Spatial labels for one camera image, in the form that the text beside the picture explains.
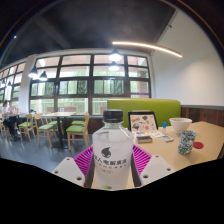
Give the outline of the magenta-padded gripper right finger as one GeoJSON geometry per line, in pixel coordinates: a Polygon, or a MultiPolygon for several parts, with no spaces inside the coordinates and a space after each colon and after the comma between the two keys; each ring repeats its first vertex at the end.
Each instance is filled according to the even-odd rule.
{"type": "Polygon", "coordinates": [[[161,155],[151,155],[139,146],[133,146],[131,173],[135,187],[148,185],[174,172],[161,155]]]}

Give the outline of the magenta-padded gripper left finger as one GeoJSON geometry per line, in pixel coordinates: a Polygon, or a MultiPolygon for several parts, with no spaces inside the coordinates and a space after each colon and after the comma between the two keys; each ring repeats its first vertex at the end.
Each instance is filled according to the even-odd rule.
{"type": "Polygon", "coordinates": [[[75,157],[64,158],[52,173],[81,187],[92,188],[94,183],[93,147],[83,150],[75,157]]]}

